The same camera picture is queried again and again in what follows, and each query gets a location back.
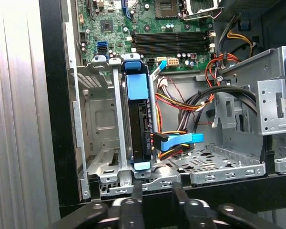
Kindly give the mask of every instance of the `capacitor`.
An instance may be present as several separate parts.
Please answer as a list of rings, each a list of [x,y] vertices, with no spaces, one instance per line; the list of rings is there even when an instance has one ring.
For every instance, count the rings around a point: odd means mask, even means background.
[[[86,53],[87,50],[85,49],[85,47],[82,47],[82,52]]]

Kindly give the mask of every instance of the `memory module slot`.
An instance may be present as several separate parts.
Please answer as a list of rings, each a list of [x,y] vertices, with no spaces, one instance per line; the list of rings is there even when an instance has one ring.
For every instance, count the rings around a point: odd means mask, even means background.
[[[207,52],[209,46],[207,42],[183,42],[183,43],[159,43],[159,44],[137,44],[137,53],[149,54],[168,54],[181,52]]]
[[[142,43],[162,43],[162,42],[198,42],[208,41],[206,32],[170,32],[170,33],[151,33],[135,34],[136,44]]]

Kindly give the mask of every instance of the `green circuit board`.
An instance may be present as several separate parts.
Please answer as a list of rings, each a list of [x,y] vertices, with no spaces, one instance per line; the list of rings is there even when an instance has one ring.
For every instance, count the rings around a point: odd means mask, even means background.
[[[118,57],[122,54],[130,53],[132,51],[132,42],[127,41],[127,37],[130,37],[131,31],[139,34],[146,34],[213,30],[211,27],[212,20],[210,19],[188,22],[184,22],[179,18],[157,19],[155,15],[156,0],[128,0],[128,12],[134,12],[131,19],[127,18],[124,14],[121,0],[97,0],[96,6],[93,6],[93,0],[77,1],[79,30],[82,36],[85,35],[87,41],[85,47],[86,52],[82,52],[82,59],[85,60],[85,62],[90,62],[93,57],[98,54],[97,42],[108,42],[108,50],[116,52]],[[208,0],[191,0],[191,6],[193,12],[210,7]],[[167,24],[174,25],[174,28],[163,30],[163,26],[165,27]],[[146,25],[150,27],[149,31],[146,31]],[[144,58],[156,57],[176,58],[177,54],[159,53],[144,55]],[[195,66],[191,69],[205,69],[210,58],[210,53],[208,52],[197,53]],[[180,60],[178,66],[167,68],[167,70],[171,70],[172,68],[175,71],[189,70],[189,67],[184,65],[185,60],[186,59]]]

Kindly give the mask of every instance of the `motherboard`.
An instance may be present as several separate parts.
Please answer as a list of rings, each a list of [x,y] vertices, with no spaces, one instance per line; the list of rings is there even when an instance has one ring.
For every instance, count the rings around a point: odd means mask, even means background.
[[[210,7],[190,0],[191,10]],[[137,52],[154,69],[167,60],[167,70],[202,70],[211,59],[212,19],[184,21],[178,0],[78,0],[83,63],[96,55],[123,58]]]

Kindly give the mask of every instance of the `sata port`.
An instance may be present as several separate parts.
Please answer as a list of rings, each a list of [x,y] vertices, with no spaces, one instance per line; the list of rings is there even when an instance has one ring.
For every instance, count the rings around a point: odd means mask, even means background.
[[[157,62],[161,62],[161,61],[166,61],[166,57],[162,56],[162,57],[157,57]]]
[[[107,46],[97,47],[97,50],[98,50],[99,52],[106,52],[106,51],[107,51]]]
[[[108,46],[107,42],[97,42],[97,46]]]

